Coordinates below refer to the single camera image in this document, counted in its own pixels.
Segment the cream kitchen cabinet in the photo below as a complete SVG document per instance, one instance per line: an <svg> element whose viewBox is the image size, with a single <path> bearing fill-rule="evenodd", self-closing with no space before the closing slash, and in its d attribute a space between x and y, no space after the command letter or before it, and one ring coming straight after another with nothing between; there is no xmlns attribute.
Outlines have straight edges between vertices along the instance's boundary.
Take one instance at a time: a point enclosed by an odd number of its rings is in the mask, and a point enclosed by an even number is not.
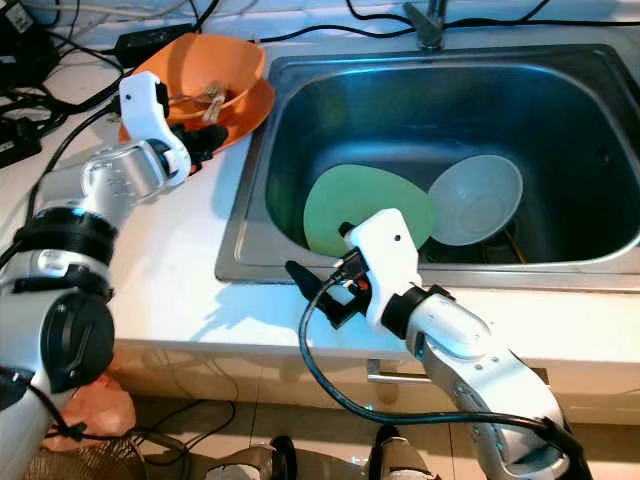
<svg viewBox="0 0 640 480"><path fill-rule="evenodd" d="M352 401L394 412L452 411L451 398L430 383L370 381L361 358L317 357L317 365ZM640 366L529 361L553 390L572 425L640 426ZM119 346L108 374L145 396L218 399L329 408L338 404L296 353L196 352Z"/></svg>

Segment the green plastic plate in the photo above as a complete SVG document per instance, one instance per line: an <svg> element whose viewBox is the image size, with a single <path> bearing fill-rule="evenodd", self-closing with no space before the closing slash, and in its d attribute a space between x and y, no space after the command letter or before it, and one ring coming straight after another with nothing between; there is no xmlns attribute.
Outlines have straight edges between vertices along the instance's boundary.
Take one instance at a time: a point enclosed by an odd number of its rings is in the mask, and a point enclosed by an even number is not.
<svg viewBox="0 0 640 480"><path fill-rule="evenodd" d="M411 238L421 247L433 233L436 207L428 192L402 175L346 164L325 170L303 205L303 236L308 250L326 256L348 251L340 224L358 225L384 209L401 211Z"/></svg>

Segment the orange plastic plate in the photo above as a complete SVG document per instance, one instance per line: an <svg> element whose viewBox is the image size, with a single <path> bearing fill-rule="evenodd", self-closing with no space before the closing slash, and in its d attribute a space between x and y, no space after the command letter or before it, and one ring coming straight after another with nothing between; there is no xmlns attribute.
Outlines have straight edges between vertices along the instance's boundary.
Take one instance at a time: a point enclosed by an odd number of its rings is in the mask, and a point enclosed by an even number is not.
<svg viewBox="0 0 640 480"><path fill-rule="evenodd" d="M227 150L230 146L259 128L262 123L268 119L271 109L275 101L275 92L270 86L268 79L260 79L259 82L247 92L237 105L224 106L219 111L219 118L216 125L227 128L228 137L223 145L214 150L215 154L220 151ZM178 114L172 111L172 115L168 120L170 125L183 125L184 128L193 131L193 129L206 127L207 123L202 123L202 114ZM131 140L124 127L120 127L116 140L124 143Z"/></svg>

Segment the orange plastic bowl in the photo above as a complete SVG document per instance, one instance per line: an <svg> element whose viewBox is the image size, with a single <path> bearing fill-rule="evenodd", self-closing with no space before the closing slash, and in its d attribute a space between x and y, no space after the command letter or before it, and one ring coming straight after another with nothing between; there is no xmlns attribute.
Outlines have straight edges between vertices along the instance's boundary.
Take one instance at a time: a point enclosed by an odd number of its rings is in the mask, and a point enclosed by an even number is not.
<svg viewBox="0 0 640 480"><path fill-rule="evenodd" d="M168 88L170 115L200 114L195 97L211 83L228 87L224 106L237 105L262 78L266 51L253 42L227 35L187 33L152 55L137 72L147 70Z"/></svg>

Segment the black power adapter brick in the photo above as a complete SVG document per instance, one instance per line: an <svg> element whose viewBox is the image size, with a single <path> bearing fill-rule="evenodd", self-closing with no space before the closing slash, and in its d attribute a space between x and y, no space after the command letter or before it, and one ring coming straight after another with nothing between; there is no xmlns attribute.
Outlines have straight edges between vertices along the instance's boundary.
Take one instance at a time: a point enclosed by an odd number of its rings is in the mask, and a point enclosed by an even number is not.
<svg viewBox="0 0 640 480"><path fill-rule="evenodd" d="M195 31L195 26L187 23L125 33L125 35L116 38L115 45L110 49L110 54L125 69L137 68L180 36Z"/></svg>

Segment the stainless steel sink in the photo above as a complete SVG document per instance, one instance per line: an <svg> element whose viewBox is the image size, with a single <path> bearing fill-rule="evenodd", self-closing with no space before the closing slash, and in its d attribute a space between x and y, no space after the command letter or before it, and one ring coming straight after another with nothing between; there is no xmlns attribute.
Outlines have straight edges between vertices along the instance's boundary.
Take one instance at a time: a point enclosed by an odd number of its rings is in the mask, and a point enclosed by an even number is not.
<svg viewBox="0 0 640 480"><path fill-rule="evenodd" d="M640 83L602 42L448 52L289 56L269 72L215 264L223 282L285 283L285 262L325 273L303 209L333 166L374 166L428 188L466 157L524 173L508 227L477 246L428 239L425 282L447 288L640 293Z"/></svg>

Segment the grey plastic bowl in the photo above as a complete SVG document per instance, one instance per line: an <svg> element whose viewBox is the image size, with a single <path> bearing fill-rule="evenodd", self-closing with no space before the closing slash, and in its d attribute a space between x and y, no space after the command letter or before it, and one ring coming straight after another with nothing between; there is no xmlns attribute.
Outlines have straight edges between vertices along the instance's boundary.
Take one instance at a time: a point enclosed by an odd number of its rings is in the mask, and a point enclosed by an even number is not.
<svg viewBox="0 0 640 480"><path fill-rule="evenodd" d="M506 156L466 157L430 184L436 209L431 238L445 246L476 244L506 228L524 198L524 173Z"/></svg>

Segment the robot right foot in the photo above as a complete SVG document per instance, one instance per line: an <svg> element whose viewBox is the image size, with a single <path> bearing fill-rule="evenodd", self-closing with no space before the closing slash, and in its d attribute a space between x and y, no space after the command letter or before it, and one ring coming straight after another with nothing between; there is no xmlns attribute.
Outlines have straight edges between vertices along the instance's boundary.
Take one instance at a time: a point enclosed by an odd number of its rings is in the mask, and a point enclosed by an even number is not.
<svg viewBox="0 0 640 480"><path fill-rule="evenodd" d="M367 480L443 480L396 426L381 425L367 462Z"/></svg>

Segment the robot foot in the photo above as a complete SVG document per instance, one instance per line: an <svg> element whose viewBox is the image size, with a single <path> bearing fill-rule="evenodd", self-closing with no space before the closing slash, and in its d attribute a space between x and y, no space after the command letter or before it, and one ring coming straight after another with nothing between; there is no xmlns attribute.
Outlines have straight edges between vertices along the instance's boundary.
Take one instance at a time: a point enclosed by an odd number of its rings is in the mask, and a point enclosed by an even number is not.
<svg viewBox="0 0 640 480"><path fill-rule="evenodd" d="M200 480L297 480L298 471L293 440L280 435L212 461Z"/></svg>
<svg viewBox="0 0 640 480"><path fill-rule="evenodd" d="M381 425L367 462L367 480L443 480L396 426Z"/></svg>

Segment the black power strip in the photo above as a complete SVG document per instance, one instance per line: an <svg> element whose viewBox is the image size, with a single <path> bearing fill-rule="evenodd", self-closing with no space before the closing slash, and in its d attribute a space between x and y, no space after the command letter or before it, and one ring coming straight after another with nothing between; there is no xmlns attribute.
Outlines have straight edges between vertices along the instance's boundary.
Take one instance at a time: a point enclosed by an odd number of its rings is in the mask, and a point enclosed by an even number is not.
<svg viewBox="0 0 640 480"><path fill-rule="evenodd" d="M29 118L0 119L0 168L10 166L27 157L40 154L40 128Z"/></svg>

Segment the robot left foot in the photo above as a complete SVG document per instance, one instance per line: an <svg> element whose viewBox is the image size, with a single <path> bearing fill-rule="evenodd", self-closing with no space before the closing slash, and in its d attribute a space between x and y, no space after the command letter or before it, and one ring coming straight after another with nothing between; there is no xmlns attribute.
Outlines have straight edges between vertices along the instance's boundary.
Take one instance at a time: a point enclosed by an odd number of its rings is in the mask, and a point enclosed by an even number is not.
<svg viewBox="0 0 640 480"><path fill-rule="evenodd" d="M200 480L297 480L298 471L293 440L280 435L212 461Z"/></svg>

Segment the black charger with white label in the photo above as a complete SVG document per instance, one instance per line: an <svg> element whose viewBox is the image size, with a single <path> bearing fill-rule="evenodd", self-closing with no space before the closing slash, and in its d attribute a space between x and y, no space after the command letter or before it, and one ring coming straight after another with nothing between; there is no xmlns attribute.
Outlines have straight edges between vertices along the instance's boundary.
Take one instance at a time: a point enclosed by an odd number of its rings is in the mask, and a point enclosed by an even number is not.
<svg viewBox="0 0 640 480"><path fill-rule="evenodd" d="M50 37L22 0L3 0L0 59L5 67L32 67L52 55Z"/></svg>

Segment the metal faucet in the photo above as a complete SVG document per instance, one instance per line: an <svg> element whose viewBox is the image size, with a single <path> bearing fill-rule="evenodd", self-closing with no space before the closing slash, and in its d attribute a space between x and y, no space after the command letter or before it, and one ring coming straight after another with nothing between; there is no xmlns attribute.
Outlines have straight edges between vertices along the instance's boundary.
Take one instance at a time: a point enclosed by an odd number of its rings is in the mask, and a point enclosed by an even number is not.
<svg viewBox="0 0 640 480"><path fill-rule="evenodd" d="M425 8L419 8L412 1L402 4L404 15L415 29L420 50L425 52L443 50L447 4L448 0L426 0Z"/></svg>

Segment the orange plastic bag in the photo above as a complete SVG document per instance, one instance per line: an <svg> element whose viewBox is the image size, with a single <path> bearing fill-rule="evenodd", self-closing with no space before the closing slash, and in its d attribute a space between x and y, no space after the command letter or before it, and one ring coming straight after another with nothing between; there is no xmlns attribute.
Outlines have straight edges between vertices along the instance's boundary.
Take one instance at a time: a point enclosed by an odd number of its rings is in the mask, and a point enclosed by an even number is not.
<svg viewBox="0 0 640 480"><path fill-rule="evenodd" d="M84 444L101 443L100 436L123 436L137 424L131 394L108 375L78 389L61 412L69 426L84 425L84 434L91 435Z"/></svg>

